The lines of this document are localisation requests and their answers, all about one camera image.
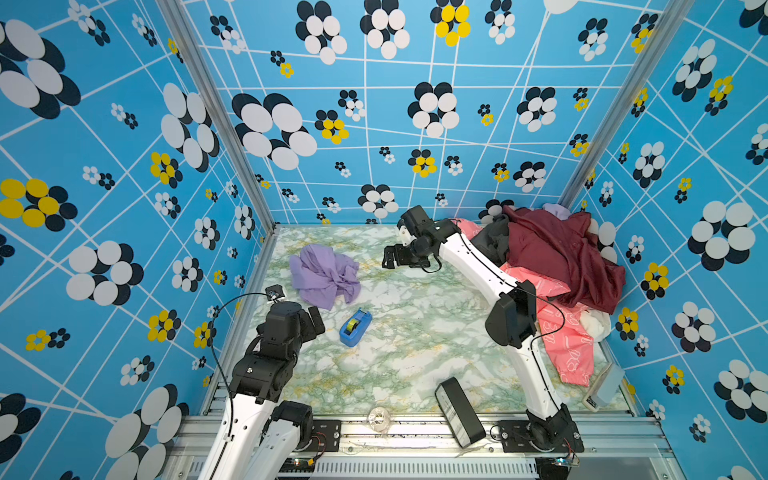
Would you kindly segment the purple cloth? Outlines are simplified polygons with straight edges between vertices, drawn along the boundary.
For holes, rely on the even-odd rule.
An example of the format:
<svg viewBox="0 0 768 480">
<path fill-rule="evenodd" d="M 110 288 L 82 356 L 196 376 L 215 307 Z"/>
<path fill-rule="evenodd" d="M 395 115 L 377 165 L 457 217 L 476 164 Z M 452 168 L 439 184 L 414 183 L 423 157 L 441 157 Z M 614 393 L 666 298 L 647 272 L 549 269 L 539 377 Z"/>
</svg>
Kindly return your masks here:
<svg viewBox="0 0 768 480">
<path fill-rule="evenodd" d="M 359 263 L 329 246 L 304 246 L 290 258 L 289 267 L 293 288 L 304 302 L 319 309 L 331 310 L 339 296 L 350 304 L 361 293 Z"/>
</svg>

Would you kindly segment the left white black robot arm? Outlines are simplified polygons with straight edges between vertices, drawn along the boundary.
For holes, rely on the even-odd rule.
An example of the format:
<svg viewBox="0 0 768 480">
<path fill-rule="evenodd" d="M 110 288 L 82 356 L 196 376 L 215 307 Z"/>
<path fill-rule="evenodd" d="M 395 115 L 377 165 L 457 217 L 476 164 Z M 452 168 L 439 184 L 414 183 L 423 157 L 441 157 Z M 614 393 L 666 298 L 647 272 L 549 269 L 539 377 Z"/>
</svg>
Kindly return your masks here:
<svg viewBox="0 0 768 480">
<path fill-rule="evenodd" d="M 229 403 L 199 477 L 275 479 L 311 441 L 312 407 L 281 398 L 302 346 L 325 332 L 315 306 L 276 302 L 232 372 Z"/>
</svg>

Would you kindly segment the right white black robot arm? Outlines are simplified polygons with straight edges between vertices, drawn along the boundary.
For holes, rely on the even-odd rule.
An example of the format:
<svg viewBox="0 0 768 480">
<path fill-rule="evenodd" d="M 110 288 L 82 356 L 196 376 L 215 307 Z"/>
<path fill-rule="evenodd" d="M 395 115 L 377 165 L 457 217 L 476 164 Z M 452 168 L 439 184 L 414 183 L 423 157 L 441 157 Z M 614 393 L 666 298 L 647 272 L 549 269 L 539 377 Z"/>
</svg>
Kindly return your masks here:
<svg viewBox="0 0 768 480">
<path fill-rule="evenodd" d="M 454 221 L 435 221 L 419 205 L 403 213 L 397 226 L 408 232 L 404 247 L 414 259 L 433 257 L 438 265 L 452 265 L 489 302 L 485 330 L 507 349 L 517 374 L 526 402 L 529 442 L 545 452 L 560 446 L 574 450 L 580 439 L 578 428 L 535 346 L 545 335 L 537 329 L 539 297 L 534 285 L 503 272 Z"/>
</svg>

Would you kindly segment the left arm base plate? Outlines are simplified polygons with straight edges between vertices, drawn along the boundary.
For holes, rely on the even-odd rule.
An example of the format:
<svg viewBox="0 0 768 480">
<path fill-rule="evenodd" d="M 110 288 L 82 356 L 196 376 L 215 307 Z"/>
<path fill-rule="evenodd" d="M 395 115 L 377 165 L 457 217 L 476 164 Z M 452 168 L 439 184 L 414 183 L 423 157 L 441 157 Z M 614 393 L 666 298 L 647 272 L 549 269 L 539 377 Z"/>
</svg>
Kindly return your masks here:
<svg viewBox="0 0 768 480">
<path fill-rule="evenodd" d="M 273 420 L 265 427 L 257 452 L 337 452 L 340 429 L 341 422 L 336 420 L 312 419 L 309 424 Z"/>
</svg>

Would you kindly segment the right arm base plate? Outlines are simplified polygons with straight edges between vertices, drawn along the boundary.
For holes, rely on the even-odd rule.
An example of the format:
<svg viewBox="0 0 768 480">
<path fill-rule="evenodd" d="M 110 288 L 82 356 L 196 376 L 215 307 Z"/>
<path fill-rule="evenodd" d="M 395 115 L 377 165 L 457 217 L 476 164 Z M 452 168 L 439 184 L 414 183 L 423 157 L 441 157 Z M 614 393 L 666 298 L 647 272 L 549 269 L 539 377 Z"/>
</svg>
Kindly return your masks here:
<svg viewBox="0 0 768 480">
<path fill-rule="evenodd" d="M 505 453 L 583 453 L 583 437 L 572 417 L 565 411 L 541 420 L 501 420 L 497 435 Z"/>
</svg>

